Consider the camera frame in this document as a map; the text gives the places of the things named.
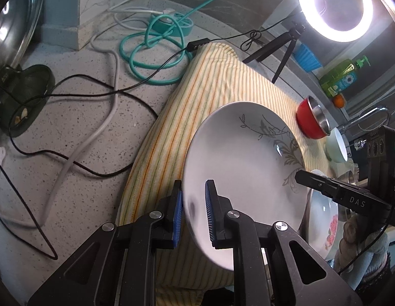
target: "black cable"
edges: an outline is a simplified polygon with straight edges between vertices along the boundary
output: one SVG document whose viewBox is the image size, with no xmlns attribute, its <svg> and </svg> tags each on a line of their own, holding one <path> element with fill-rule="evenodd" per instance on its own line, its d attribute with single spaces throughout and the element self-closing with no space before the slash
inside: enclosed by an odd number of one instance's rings
<svg viewBox="0 0 395 306">
<path fill-rule="evenodd" d="M 376 242 L 379 240 L 379 238 L 384 234 L 384 232 L 386 231 L 387 227 L 388 227 L 389 224 L 390 224 L 390 219 L 391 219 L 391 217 L 392 217 L 392 215 L 393 215 L 394 209 L 395 209 L 395 200 L 394 200 L 394 203 L 393 203 L 392 208 L 391 208 L 391 210 L 390 210 L 389 217 L 387 218 L 386 224 L 385 224 L 384 228 L 382 229 L 382 231 L 377 235 L 376 238 L 374 238 L 374 240 L 373 240 L 369 245 L 367 245 L 357 256 L 355 256 L 351 262 L 349 262 L 344 268 L 342 268 L 340 271 L 338 271 L 338 275 L 341 275 L 346 269 L 348 269 L 351 265 L 353 265 L 354 262 L 355 262 L 364 252 L 366 252 L 368 249 L 370 249 L 370 248 L 373 246 L 373 244 L 376 243 Z"/>
<path fill-rule="evenodd" d="M 19 103 L 19 107 L 14 111 L 12 117 L 11 117 L 10 120 L 9 120 L 9 125 L 8 125 L 8 133 L 9 133 L 9 138 L 10 138 L 10 140 L 11 140 L 12 145 L 15 147 L 15 149 L 16 149 L 19 153 L 21 153 L 21 154 L 23 154 L 23 155 L 26 155 L 26 156 L 35 156 L 35 155 L 39 155 L 39 154 L 48 153 L 48 154 L 54 154 L 54 155 L 56 155 L 56 156 L 59 156 L 59 157 L 65 159 L 65 160 L 68 160 L 68 159 L 69 159 L 68 156 L 66 156 L 66 155 L 64 155 L 64 154 L 61 154 L 61 153 L 59 153 L 59 152 L 56 152 L 56 151 L 54 151 L 54 150 L 39 150 L 39 151 L 36 151 L 36 152 L 25 152 L 25 151 L 21 150 L 21 149 L 15 144 L 15 142 L 14 142 L 12 136 L 11 136 L 11 122 L 13 121 L 13 119 L 14 119 L 16 113 L 18 112 L 18 110 L 19 110 L 22 106 L 26 106 L 26 104 L 29 103 L 30 101 L 33 101 L 33 100 L 39 99 L 39 98 L 40 98 L 40 99 L 44 99 L 44 98 L 46 98 L 46 97 L 72 97 L 72 96 L 73 96 L 73 97 L 102 97 L 102 96 L 113 95 L 113 94 L 119 93 L 119 94 L 125 95 L 125 96 L 127 96 L 127 97 L 130 97 L 130 98 L 136 100 L 138 103 L 140 103 L 141 105 L 143 105 L 144 107 L 146 107 L 146 108 L 148 109 L 148 111 L 151 112 L 152 115 L 153 115 L 155 118 L 157 118 L 157 117 L 158 117 L 158 114 L 152 109 L 152 107 L 150 107 L 150 105 L 148 105 L 148 104 L 147 104 L 145 101 L 143 101 L 142 99 L 140 99 L 140 98 L 138 98 L 138 97 L 136 97 L 136 96 L 134 96 L 134 95 L 132 95 L 132 94 L 126 93 L 125 91 L 130 90 L 130 89 L 133 89 L 133 88 L 135 88 L 135 87 L 138 87 L 139 85 L 142 85 L 143 83 L 145 83 L 146 81 L 148 81 L 149 79 L 151 79 L 151 78 L 152 78 L 154 75 L 156 75 L 156 74 L 157 74 L 157 73 L 158 73 L 158 72 L 159 72 L 159 71 L 160 71 L 160 70 L 161 70 L 171 59 L 172 59 L 172 58 L 174 58 L 176 55 L 178 55 L 179 53 L 181 53 L 181 52 L 184 51 L 184 50 L 186 50 L 186 49 L 184 48 L 184 49 L 182 49 L 182 50 L 176 52 L 176 53 L 175 53 L 174 55 L 172 55 L 170 58 L 168 58 L 168 60 L 166 60 L 156 71 L 154 71 L 150 76 L 148 76 L 148 77 L 147 77 L 146 79 L 144 79 L 143 81 L 141 81 L 141 82 L 139 82 L 139 83 L 137 83 L 137 84 L 135 84 L 135 85 L 132 85 L 132 86 L 130 86 L 130 87 L 126 87 L 126 88 L 124 88 L 124 89 L 117 90 L 117 91 L 111 91 L 111 92 L 108 92 L 108 93 L 102 93 L 101 95 L 76 95 L 76 94 L 61 94 L 61 95 L 59 95 L 59 94 L 47 94 L 47 95 L 38 95 L 38 96 L 35 96 L 35 97 L 32 97 L 32 98 L 26 100 L 25 102 L 20 103 L 19 100 L 18 100 L 17 98 L 15 98 L 15 97 L 12 95 L 12 93 L 10 93 L 9 91 L 7 91 L 5 88 L 3 88 L 3 87 L 0 85 L 0 88 L 1 88 L 3 91 L 5 91 L 5 92 L 6 92 L 9 96 L 11 96 L 17 103 Z M 98 80 L 98 79 L 96 79 L 96 78 L 94 78 L 94 77 L 91 77 L 91 76 L 89 76 L 89 75 L 86 75 L 86 74 L 73 74 L 73 75 L 70 75 L 70 76 L 68 76 L 68 77 L 66 77 L 66 78 L 64 78 L 64 79 L 62 79 L 61 81 L 59 81 L 59 82 L 54 86 L 54 88 L 58 87 L 58 86 L 61 85 L 63 82 L 65 82 L 65 81 L 67 81 L 67 80 L 69 80 L 69 79 L 71 79 L 71 78 L 74 78 L 74 77 L 81 77 L 81 78 L 89 79 L 89 80 L 91 80 L 91 81 L 94 81 L 95 83 L 98 83 L 98 84 L 103 85 L 103 86 L 105 86 L 105 87 L 114 89 L 114 87 L 112 87 L 111 85 L 109 85 L 109 84 L 107 84 L 107 83 L 105 83 L 105 82 L 103 82 L 103 81 L 101 81 L 101 80 Z M 122 168 L 122 169 L 120 169 L 120 170 L 117 170 L 117 171 L 115 171 L 115 172 L 108 173 L 108 174 L 100 174 L 100 173 L 98 173 L 98 172 L 95 172 L 95 171 L 93 171 L 93 170 L 87 168 L 86 166 L 84 166 L 83 164 L 81 164 L 81 163 L 79 163 L 79 162 L 77 162 L 77 161 L 73 161 L 73 164 L 77 165 L 78 167 L 80 167 L 80 168 L 86 170 L 87 172 L 89 172 L 89 173 L 91 173 L 91 174 L 93 174 L 93 175 L 95 175 L 95 176 L 103 177 L 103 178 L 108 178 L 108 177 L 117 176 L 117 175 L 119 175 L 119 174 L 121 174 L 121 173 L 127 171 L 128 169 L 130 169 L 130 168 L 133 166 L 134 163 L 131 162 L 130 164 L 128 164 L 128 165 L 125 166 L 124 168 Z"/>
<path fill-rule="evenodd" d="M 284 20 L 286 20 L 286 19 L 288 19 L 288 18 L 291 18 L 291 17 L 293 17 L 293 16 L 296 16 L 296 15 L 298 15 L 298 14 L 301 13 L 301 12 L 302 12 L 302 10 L 299 11 L 299 12 L 296 12 L 295 14 L 288 15 L 287 17 L 284 17 L 283 19 L 279 20 L 279 21 L 276 22 L 275 24 L 272 24 L 271 26 L 269 26 L 269 27 L 267 27 L 267 28 L 265 28 L 265 29 L 263 29 L 263 30 L 250 30 L 250 31 L 247 31 L 247 32 L 242 33 L 242 34 L 237 34 L 237 35 L 234 35 L 234 36 L 229 36 L 229 37 L 227 37 L 227 38 L 212 39 L 210 42 L 213 42 L 213 41 L 216 41 L 216 40 L 229 40 L 229 39 L 233 39 L 233 38 L 237 38 L 237 37 L 239 37 L 239 36 L 243 36 L 243 35 L 249 34 L 250 38 L 247 39 L 245 42 L 242 42 L 242 44 L 240 45 L 240 49 L 241 49 L 243 52 L 246 52 L 247 50 L 250 49 L 250 47 L 251 47 L 251 45 L 252 45 L 252 43 L 253 43 L 254 41 L 258 41 L 258 40 L 261 38 L 261 36 L 262 36 L 261 33 L 262 33 L 262 32 L 267 31 L 267 30 L 273 28 L 274 26 L 276 26 L 276 25 L 282 23 Z"/>
<path fill-rule="evenodd" d="M 56 250 L 54 249 L 54 247 L 52 246 L 52 244 L 50 243 L 50 241 L 48 240 L 48 238 L 46 237 L 45 233 L 43 232 L 42 228 L 39 226 L 37 220 L 35 219 L 35 216 L 33 215 L 32 211 L 30 210 L 28 204 L 25 202 L 25 200 L 22 198 L 21 194 L 19 193 L 19 191 L 17 190 L 17 188 L 15 187 L 15 185 L 13 185 L 13 183 L 11 182 L 11 180 L 9 179 L 8 175 L 6 174 L 5 170 L 2 168 L 2 166 L 0 165 L 0 170 L 3 173 L 3 175 L 5 176 L 6 180 L 8 181 L 9 185 L 12 187 L 12 189 L 14 190 L 14 192 L 17 194 L 19 200 L 22 202 L 22 204 L 25 206 L 25 209 L 27 210 L 27 212 L 29 213 L 29 216 L 32 218 L 33 222 L 35 223 L 36 228 L 39 230 L 39 233 L 42 235 L 43 239 L 45 240 L 46 244 L 49 246 L 50 250 L 52 251 L 53 255 L 49 255 L 46 252 L 40 250 L 39 248 L 37 248 L 36 246 L 33 246 L 31 243 L 27 242 L 26 240 L 24 240 L 23 238 L 19 237 L 18 235 L 16 235 L 11 229 L 8 228 L 8 226 L 3 222 L 3 220 L 0 217 L 0 222 L 1 224 L 5 227 L 6 230 L 8 230 L 8 232 L 14 236 L 17 240 L 21 241 L 22 243 L 24 243 L 25 245 L 29 246 L 30 248 L 32 248 L 33 250 L 39 252 L 40 254 L 48 257 L 49 259 L 52 260 L 57 260 L 58 259 L 58 255 L 56 253 Z"/>
<path fill-rule="evenodd" d="M 109 84 L 107 84 L 107 83 L 104 83 L 103 81 L 98 80 L 98 79 L 96 79 L 96 78 L 94 78 L 94 77 L 91 77 L 91 76 L 89 76 L 89 75 L 86 75 L 86 74 L 74 74 L 74 75 L 71 75 L 71 76 L 69 76 L 69 77 L 66 77 L 65 79 L 62 79 L 60 82 L 57 83 L 56 86 L 59 86 L 59 85 L 62 84 L 64 81 L 66 81 L 66 80 L 68 80 L 68 79 L 71 79 L 71 78 L 74 78 L 74 77 L 80 77 L 80 78 L 84 78 L 84 79 L 89 79 L 89 80 L 91 80 L 91 81 L 93 81 L 93 82 L 95 82 L 95 83 L 98 83 L 98 84 L 100 84 L 100 85 L 103 85 L 103 86 L 105 86 L 105 87 L 114 88 L 114 87 L 112 87 L 111 85 L 109 85 Z M 140 98 L 138 98 L 138 97 L 136 97 L 136 96 L 134 96 L 134 95 L 132 95 L 132 94 L 126 93 L 126 92 L 123 92 L 123 93 L 121 93 L 121 94 L 122 94 L 122 95 L 125 95 L 126 97 L 129 97 L 129 98 L 131 98 L 131 99 L 134 99 L 135 101 L 137 101 L 138 103 L 140 103 L 142 106 L 144 106 L 145 108 L 147 108 L 148 111 L 149 111 L 155 118 L 158 118 L 158 114 L 152 109 L 152 107 L 151 107 L 150 105 L 148 105 L 148 104 L 147 104 L 145 101 L 143 101 L 142 99 L 140 99 Z M 12 137 L 11 134 L 9 134 L 9 138 L 10 138 L 10 140 L 11 140 L 12 145 L 15 147 L 15 149 L 16 149 L 19 153 L 21 153 L 21 154 L 23 154 L 23 155 L 26 155 L 26 156 L 36 156 L 36 155 L 48 153 L 48 154 L 53 154 L 53 155 L 59 156 L 59 157 L 65 159 L 65 160 L 68 160 L 68 159 L 69 159 L 68 156 L 66 156 L 66 155 L 64 155 L 64 154 L 61 154 L 61 153 L 59 153 L 59 152 L 56 152 L 56 151 L 54 151 L 54 150 L 38 150 L 38 151 L 35 151 L 35 152 L 25 152 L 25 151 L 21 150 L 21 149 L 15 144 L 15 142 L 14 142 L 13 137 Z M 117 171 L 111 172 L 111 173 L 107 173 L 107 174 L 102 174 L 102 173 L 96 172 L 96 171 L 94 171 L 94 170 L 92 170 L 92 169 L 90 169 L 90 168 L 84 166 L 83 164 L 81 164 L 81 163 L 79 163 L 79 162 L 77 162 L 77 161 L 73 161 L 73 163 L 76 164 L 78 167 L 80 167 L 80 168 L 86 170 L 87 172 L 89 172 L 89 173 L 91 173 L 91 174 L 93 174 L 93 175 L 95 175 L 95 176 L 103 177 L 103 178 L 109 178 L 109 177 L 117 176 L 117 175 L 119 175 L 119 174 L 121 174 L 121 173 L 127 171 L 128 169 L 130 169 L 130 168 L 133 166 L 133 164 L 134 164 L 133 162 L 131 162 L 130 164 L 126 165 L 124 168 L 121 168 L 120 170 L 117 170 Z"/>
</svg>

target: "plate rim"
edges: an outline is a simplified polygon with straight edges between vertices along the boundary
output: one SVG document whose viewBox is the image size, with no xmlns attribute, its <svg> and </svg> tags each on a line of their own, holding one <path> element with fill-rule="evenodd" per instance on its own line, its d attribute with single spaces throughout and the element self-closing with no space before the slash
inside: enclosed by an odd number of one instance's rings
<svg viewBox="0 0 395 306">
<path fill-rule="evenodd" d="M 320 176 L 325 176 L 325 177 L 327 177 L 327 175 L 324 174 L 324 173 L 323 173 L 321 170 L 319 170 L 319 169 L 314 169 L 314 170 L 312 170 L 311 172 L 314 173 L 314 174 L 318 174 L 318 175 L 320 175 Z M 314 191 L 317 191 L 317 190 L 312 189 L 312 188 L 309 188 L 309 198 L 308 198 L 308 200 L 307 200 L 307 208 L 305 209 L 305 212 L 308 212 L 308 219 L 306 220 L 306 233 L 305 233 L 305 237 L 306 237 L 306 243 L 308 243 L 309 246 L 311 246 L 311 245 L 309 244 L 309 222 L 310 222 L 310 217 L 311 217 L 312 194 L 313 194 Z M 336 208 L 336 209 L 335 209 L 335 213 L 336 213 L 336 214 L 333 214 L 333 216 L 332 216 L 332 218 L 333 218 L 335 215 L 338 215 L 338 214 L 339 214 L 339 209 L 338 209 L 338 204 L 335 203 L 335 202 L 333 202 L 332 199 L 330 199 L 330 200 L 331 200 L 332 203 L 334 203 L 334 204 L 336 205 L 336 206 L 335 206 L 335 208 Z M 336 238 L 337 232 L 338 232 L 338 228 L 337 228 L 336 231 L 335 231 L 335 237 L 334 237 L 334 239 Z M 331 246 L 328 247 L 327 250 L 325 250 L 325 251 L 323 252 L 323 253 L 326 253 L 326 254 L 324 255 L 323 259 L 325 259 L 325 258 L 327 257 L 327 255 L 329 254 L 329 252 L 330 252 L 330 250 L 331 250 L 332 247 L 333 247 L 333 243 L 332 243 Z"/>
<path fill-rule="evenodd" d="M 262 107 L 262 108 L 265 108 L 267 111 L 269 111 L 269 112 L 273 113 L 274 115 L 276 115 L 276 116 L 287 126 L 288 130 L 291 132 L 293 138 L 295 139 L 296 143 L 298 144 L 298 149 L 299 149 L 299 152 L 300 152 L 300 154 L 301 154 L 301 159 L 302 159 L 302 161 L 304 162 L 304 155 L 303 155 L 303 153 L 302 153 L 301 147 L 299 146 L 299 142 L 297 141 L 297 138 L 294 136 L 294 133 L 292 132 L 291 128 L 290 128 L 290 127 L 288 126 L 288 124 L 282 119 L 281 116 L 279 116 L 276 112 L 272 111 L 270 108 L 268 108 L 268 107 L 266 107 L 266 106 L 264 106 L 264 105 L 262 105 L 262 104 L 259 104 L 259 103 L 257 103 L 257 102 L 253 102 L 253 101 L 233 101 L 233 102 L 229 102 L 229 103 L 227 103 L 227 104 L 225 104 L 225 105 L 223 105 L 223 106 L 221 106 L 221 107 L 215 109 L 212 113 L 210 113 L 210 114 L 203 120 L 203 122 L 198 126 L 197 130 L 195 131 L 195 133 L 194 133 L 194 135 L 193 135 L 193 137 L 192 137 L 192 140 L 191 140 L 191 142 L 190 142 L 190 144 L 189 144 L 189 146 L 188 146 L 188 150 L 187 150 L 187 153 L 186 153 L 186 156 L 185 156 L 185 161 L 184 161 L 183 169 L 182 169 L 182 193 L 183 193 L 183 194 L 186 193 L 186 192 L 185 192 L 185 184 L 186 184 L 186 183 L 185 183 L 185 176 L 186 176 L 185 171 L 186 171 L 187 165 L 188 165 L 188 156 L 190 155 L 190 151 L 189 151 L 189 150 L 190 150 L 190 147 L 193 145 L 194 141 L 196 141 L 196 135 L 198 135 L 199 130 L 202 131 L 202 127 L 203 127 L 205 124 L 208 123 L 210 117 L 212 117 L 213 115 L 215 115 L 215 114 L 216 114 L 217 112 L 219 112 L 220 110 L 226 109 L 226 107 L 231 106 L 231 105 L 236 105 L 236 104 L 255 104 L 255 105 L 257 105 L 257 106 L 260 106 L 260 107 Z M 190 218 L 189 208 L 188 208 L 188 206 L 185 205 L 185 197 L 184 197 L 184 196 L 182 197 L 182 204 L 183 204 L 183 208 L 184 208 L 184 212 L 185 212 L 185 221 L 186 221 L 187 227 L 188 227 L 188 229 L 189 229 L 189 233 L 191 234 L 191 237 L 192 237 L 194 243 L 196 244 L 196 246 L 200 249 L 200 251 L 201 251 L 211 262 L 215 263 L 216 265 L 218 265 L 218 266 L 221 267 L 221 268 L 224 268 L 224 269 L 233 271 L 233 270 L 234 270 L 234 268 L 233 268 L 233 267 L 234 267 L 233 263 L 231 264 L 231 267 L 225 267 L 225 265 L 224 265 L 223 263 L 219 263 L 218 261 L 214 260 L 213 257 L 211 257 L 210 254 L 208 254 L 208 253 L 206 252 L 206 250 L 204 249 L 204 247 L 202 247 L 201 243 L 199 243 L 198 238 L 196 238 L 196 236 L 195 236 L 195 234 L 194 234 L 194 232 L 193 232 L 192 224 L 191 224 L 191 221 L 189 220 L 189 218 Z M 268 262 L 268 261 L 267 261 L 266 259 L 264 259 L 264 265 L 266 265 L 267 262 Z"/>
</svg>

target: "striped towel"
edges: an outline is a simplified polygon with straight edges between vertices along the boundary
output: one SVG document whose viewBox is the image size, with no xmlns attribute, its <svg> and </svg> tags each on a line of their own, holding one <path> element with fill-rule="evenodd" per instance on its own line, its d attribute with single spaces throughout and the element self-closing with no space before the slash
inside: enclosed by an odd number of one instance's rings
<svg viewBox="0 0 395 306">
<path fill-rule="evenodd" d="M 185 156 L 199 125 L 213 111 L 234 101 L 257 102 L 276 112 L 297 139 L 306 169 L 331 175 L 323 142 L 304 137 L 298 129 L 298 103 L 240 62 L 228 45 L 208 44 L 199 49 L 145 138 L 125 186 L 118 224 L 134 222 L 170 194 L 174 181 L 182 178 Z M 200 305 L 206 290 L 233 284 L 233 272 L 202 254 L 185 222 L 178 247 L 158 250 L 156 266 L 159 306 Z"/>
</svg>

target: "black connector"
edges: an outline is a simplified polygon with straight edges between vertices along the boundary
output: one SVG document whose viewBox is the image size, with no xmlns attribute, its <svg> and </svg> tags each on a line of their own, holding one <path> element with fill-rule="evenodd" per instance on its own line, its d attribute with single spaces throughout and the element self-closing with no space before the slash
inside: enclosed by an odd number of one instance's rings
<svg viewBox="0 0 395 306">
<path fill-rule="evenodd" d="M 195 40 L 194 42 L 189 42 L 188 45 L 186 46 L 186 50 L 188 52 L 193 52 L 197 50 L 200 46 L 208 44 L 210 41 L 211 40 L 209 38 L 204 38 L 204 39 Z"/>
</svg>

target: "tripod leg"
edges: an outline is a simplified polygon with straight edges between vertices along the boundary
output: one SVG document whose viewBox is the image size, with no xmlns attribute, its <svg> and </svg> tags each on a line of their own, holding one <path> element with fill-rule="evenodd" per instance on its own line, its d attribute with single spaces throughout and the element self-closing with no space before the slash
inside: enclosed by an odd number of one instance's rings
<svg viewBox="0 0 395 306">
<path fill-rule="evenodd" d="M 247 64 L 251 62 L 252 60 L 257 60 L 258 62 L 261 62 L 264 60 L 266 57 L 269 57 L 273 52 L 275 52 L 277 49 L 280 47 L 284 46 L 287 42 L 289 42 L 292 39 L 291 35 L 289 32 L 285 32 L 281 34 L 281 36 L 278 36 L 268 44 L 266 44 L 264 47 L 261 47 L 259 50 L 254 52 L 252 55 L 249 57 L 245 58 L 243 60 L 244 64 Z"/>
<path fill-rule="evenodd" d="M 271 82 L 273 84 L 275 84 L 275 82 L 278 79 L 282 69 L 284 68 L 284 66 L 286 65 L 288 59 L 290 58 L 296 43 L 297 43 L 296 39 L 291 40 L 290 45 L 288 46 L 287 51 L 285 52 L 284 57 L 282 58 L 281 63 L 278 66 L 278 68 L 277 68 L 277 70 L 276 70 L 276 72 L 274 74 L 274 77 L 272 78 Z"/>
</svg>

